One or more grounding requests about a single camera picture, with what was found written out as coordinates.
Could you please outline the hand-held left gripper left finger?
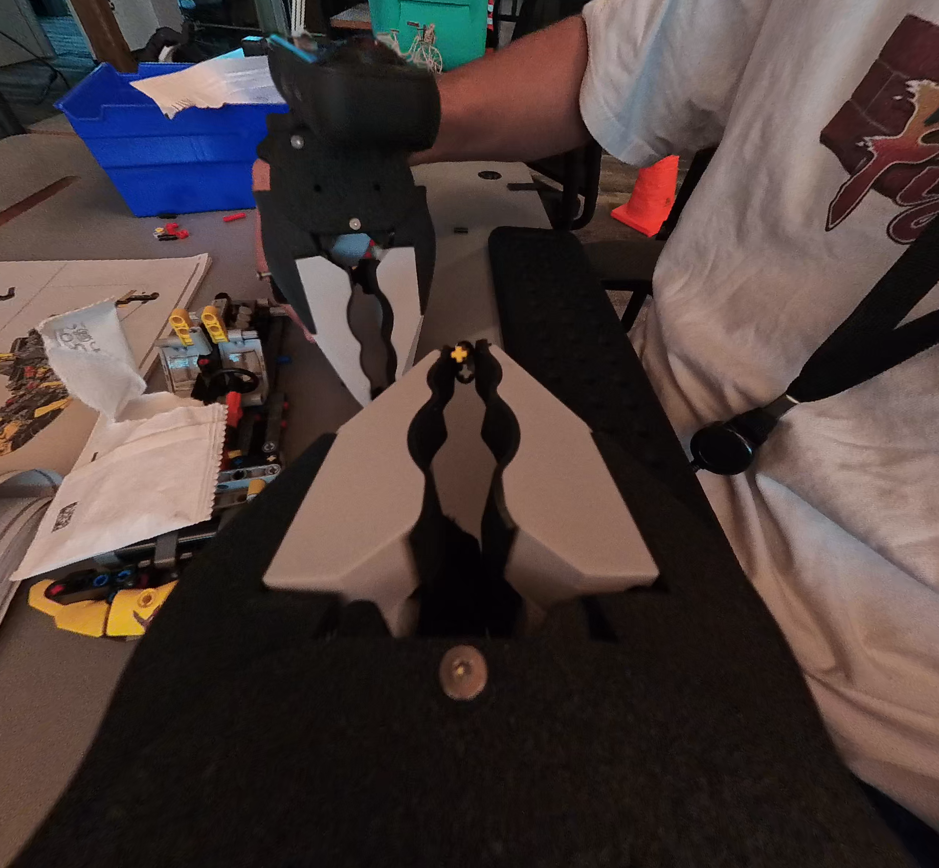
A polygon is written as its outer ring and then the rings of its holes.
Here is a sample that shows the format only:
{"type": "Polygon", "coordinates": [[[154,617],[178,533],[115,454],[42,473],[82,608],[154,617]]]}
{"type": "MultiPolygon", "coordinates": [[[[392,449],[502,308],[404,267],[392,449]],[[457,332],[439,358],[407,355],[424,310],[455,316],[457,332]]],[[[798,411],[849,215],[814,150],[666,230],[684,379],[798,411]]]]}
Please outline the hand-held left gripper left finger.
{"type": "Polygon", "coordinates": [[[417,363],[342,426],[264,576],[273,590],[375,605],[396,636],[417,626],[440,580],[449,522],[431,464],[458,365],[417,363]]]}

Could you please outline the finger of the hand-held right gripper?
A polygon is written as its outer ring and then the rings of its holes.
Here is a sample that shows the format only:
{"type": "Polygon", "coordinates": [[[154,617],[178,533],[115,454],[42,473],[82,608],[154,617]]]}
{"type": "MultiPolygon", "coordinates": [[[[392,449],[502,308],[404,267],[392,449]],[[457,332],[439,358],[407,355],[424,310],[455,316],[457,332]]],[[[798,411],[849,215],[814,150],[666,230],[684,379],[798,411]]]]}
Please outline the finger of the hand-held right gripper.
{"type": "Polygon", "coordinates": [[[424,312],[421,308],[415,251],[411,247],[378,250],[370,269],[370,285],[380,309],[380,336],[385,353],[387,383],[411,369],[419,343],[424,312]]]}
{"type": "Polygon", "coordinates": [[[313,256],[297,262],[315,344],[361,407],[381,382],[378,299],[344,266],[313,256]]]}

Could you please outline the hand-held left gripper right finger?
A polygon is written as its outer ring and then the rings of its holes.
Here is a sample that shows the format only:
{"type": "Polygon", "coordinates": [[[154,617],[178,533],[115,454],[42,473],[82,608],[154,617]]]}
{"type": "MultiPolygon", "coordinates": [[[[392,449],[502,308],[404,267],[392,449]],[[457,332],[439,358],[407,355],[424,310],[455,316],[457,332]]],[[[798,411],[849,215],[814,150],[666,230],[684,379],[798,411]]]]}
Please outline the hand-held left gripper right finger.
{"type": "Polygon", "coordinates": [[[498,345],[477,341],[474,371],[495,463],[483,555],[519,600],[515,630],[558,604],[652,585],[659,569],[591,428],[498,345]]]}

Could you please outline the person's right forearm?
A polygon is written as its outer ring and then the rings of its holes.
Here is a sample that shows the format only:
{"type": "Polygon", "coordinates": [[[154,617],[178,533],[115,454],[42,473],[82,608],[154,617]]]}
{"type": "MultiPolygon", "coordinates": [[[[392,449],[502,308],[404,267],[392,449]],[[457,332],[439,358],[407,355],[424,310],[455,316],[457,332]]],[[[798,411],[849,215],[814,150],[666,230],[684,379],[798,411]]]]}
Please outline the person's right forearm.
{"type": "Polygon", "coordinates": [[[443,73],[437,138],[410,165],[531,163],[586,145],[580,96],[588,57],[585,21],[575,15],[443,73]]]}

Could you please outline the lego car chassis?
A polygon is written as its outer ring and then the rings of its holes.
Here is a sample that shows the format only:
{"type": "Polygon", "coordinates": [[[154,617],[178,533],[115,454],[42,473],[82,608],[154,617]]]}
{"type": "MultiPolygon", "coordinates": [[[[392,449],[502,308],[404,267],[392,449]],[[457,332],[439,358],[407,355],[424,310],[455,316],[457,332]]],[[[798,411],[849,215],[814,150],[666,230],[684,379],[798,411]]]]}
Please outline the lego car chassis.
{"type": "Polygon", "coordinates": [[[285,311],[273,303],[224,293],[197,317],[172,312],[156,347],[166,392],[227,411],[211,515],[31,577],[31,608],[89,638],[132,640],[147,631],[194,557],[284,468],[288,401],[278,375],[286,326],[285,311]]]}

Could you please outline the scattered small lego pins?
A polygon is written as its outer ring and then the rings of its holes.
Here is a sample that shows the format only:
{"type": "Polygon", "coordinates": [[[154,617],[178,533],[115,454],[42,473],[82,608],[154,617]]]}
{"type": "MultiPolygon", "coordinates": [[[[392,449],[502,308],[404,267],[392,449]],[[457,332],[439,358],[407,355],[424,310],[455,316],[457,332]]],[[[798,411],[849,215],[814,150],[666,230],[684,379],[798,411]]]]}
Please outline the scattered small lego pins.
{"type": "Polygon", "coordinates": [[[207,232],[214,232],[216,226],[238,225],[245,222],[250,213],[245,211],[231,213],[206,213],[179,217],[168,214],[169,218],[160,219],[154,226],[151,234],[160,242],[183,242],[193,236],[193,231],[199,236],[207,232]]]}

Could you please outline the lego instruction booklet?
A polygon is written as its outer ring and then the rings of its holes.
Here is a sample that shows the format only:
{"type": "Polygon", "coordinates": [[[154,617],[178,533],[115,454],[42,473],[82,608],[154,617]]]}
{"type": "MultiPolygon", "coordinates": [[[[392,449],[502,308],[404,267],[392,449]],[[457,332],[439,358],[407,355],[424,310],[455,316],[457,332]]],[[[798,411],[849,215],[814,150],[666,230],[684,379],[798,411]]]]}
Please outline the lego instruction booklet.
{"type": "Polygon", "coordinates": [[[209,264],[206,254],[1,264],[2,617],[93,427],[147,412],[157,342],[209,264]]]}

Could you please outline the small white bicycle model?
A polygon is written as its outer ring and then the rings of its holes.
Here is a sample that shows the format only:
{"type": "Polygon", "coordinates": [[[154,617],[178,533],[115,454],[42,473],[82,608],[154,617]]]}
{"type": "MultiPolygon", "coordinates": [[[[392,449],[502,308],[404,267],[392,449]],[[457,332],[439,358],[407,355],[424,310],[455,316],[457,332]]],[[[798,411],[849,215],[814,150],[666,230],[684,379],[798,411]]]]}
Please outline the small white bicycle model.
{"type": "Polygon", "coordinates": [[[440,75],[443,72],[443,58],[437,47],[435,25],[407,21],[404,33],[413,36],[409,43],[401,41],[398,29],[378,32],[375,38],[406,64],[440,75]]]}

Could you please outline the empty white paper bags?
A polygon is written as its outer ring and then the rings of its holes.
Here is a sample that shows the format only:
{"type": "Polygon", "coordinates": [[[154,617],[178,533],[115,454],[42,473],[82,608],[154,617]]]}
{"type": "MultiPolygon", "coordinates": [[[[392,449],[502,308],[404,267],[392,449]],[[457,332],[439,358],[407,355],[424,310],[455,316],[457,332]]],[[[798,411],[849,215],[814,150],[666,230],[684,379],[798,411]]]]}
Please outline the empty white paper bags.
{"type": "Polygon", "coordinates": [[[225,55],[175,73],[140,78],[132,86],[151,99],[170,120],[193,109],[273,106],[285,102],[273,83],[266,55],[225,55]]]}

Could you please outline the blue plastic bin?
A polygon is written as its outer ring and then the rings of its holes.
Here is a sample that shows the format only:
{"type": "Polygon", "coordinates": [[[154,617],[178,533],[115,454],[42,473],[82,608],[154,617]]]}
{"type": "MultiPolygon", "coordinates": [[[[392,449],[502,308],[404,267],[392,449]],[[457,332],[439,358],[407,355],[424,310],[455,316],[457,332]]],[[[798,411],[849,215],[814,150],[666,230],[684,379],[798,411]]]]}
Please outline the blue plastic bin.
{"type": "Polygon", "coordinates": [[[241,212],[255,206],[252,166],[275,104],[188,109],[169,119],[138,80],[189,64],[99,64],[55,103],[136,217],[241,212]]]}

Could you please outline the white torn paper bag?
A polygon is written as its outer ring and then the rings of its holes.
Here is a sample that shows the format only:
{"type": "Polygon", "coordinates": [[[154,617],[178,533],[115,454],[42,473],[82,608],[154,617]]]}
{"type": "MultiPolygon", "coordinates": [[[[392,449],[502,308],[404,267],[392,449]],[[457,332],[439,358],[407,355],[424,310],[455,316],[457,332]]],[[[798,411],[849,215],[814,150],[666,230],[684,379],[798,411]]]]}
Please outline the white torn paper bag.
{"type": "Polygon", "coordinates": [[[72,398],[100,416],[11,580],[27,580],[207,520],[227,411],[146,392],[112,301],[48,318],[39,333],[72,398]]]}

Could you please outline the black bag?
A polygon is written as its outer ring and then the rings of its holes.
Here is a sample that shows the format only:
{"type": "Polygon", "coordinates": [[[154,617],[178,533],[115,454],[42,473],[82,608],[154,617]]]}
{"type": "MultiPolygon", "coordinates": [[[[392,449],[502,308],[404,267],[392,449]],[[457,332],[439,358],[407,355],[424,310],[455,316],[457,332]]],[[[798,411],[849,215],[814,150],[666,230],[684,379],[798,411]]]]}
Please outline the black bag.
{"type": "Polygon", "coordinates": [[[138,64],[170,63],[180,47],[186,45],[184,33],[168,27],[160,27],[149,37],[146,44],[134,51],[138,64]]]}

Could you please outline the orange traffic cone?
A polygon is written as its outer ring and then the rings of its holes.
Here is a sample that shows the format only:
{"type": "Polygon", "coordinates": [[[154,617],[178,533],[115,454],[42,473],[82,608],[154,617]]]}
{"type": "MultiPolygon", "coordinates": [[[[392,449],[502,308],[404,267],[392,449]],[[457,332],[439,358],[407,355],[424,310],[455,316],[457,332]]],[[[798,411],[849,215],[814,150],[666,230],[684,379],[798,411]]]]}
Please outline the orange traffic cone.
{"type": "Polygon", "coordinates": [[[678,156],[667,156],[641,168],[628,201],[613,208],[611,218],[646,237],[654,237],[674,205],[679,161],[678,156]]]}

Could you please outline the brown wooden strip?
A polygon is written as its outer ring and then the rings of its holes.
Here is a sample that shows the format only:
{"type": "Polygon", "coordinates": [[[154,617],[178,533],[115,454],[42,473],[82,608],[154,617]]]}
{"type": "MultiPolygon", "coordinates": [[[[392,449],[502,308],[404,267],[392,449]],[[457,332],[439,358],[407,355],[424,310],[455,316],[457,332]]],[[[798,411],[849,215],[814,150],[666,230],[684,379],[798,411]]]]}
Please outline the brown wooden strip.
{"type": "Polygon", "coordinates": [[[21,200],[18,200],[16,203],[6,206],[6,208],[2,209],[1,211],[0,225],[3,227],[14,219],[30,212],[31,210],[38,207],[41,203],[53,198],[64,189],[74,184],[79,179],[80,178],[76,175],[66,175],[48,183],[39,190],[27,195],[21,200]]]}

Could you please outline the person in white T-shirt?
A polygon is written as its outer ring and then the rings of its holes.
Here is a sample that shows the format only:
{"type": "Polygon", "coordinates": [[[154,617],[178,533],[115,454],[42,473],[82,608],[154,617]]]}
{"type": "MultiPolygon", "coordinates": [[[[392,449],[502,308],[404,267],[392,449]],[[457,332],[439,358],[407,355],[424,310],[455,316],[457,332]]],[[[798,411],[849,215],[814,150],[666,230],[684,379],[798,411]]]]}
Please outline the person in white T-shirt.
{"type": "MultiPolygon", "coordinates": [[[[937,216],[937,0],[593,0],[581,113],[716,152],[634,344],[686,444],[775,399],[937,216]]],[[[701,484],[864,782],[937,827],[937,349],[701,484]]]]}

